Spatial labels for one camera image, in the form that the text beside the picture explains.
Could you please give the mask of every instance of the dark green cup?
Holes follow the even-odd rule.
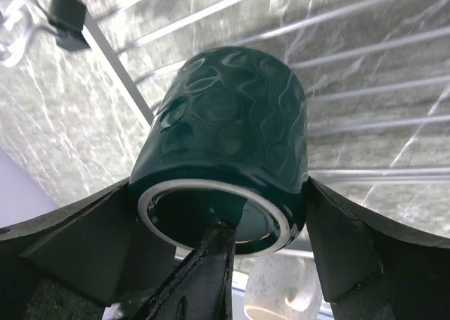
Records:
[[[193,248],[237,229],[237,256],[277,251],[305,222],[305,95],[276,58],[244,47],[201,53],[178,71],[129,180],[147,227]]]

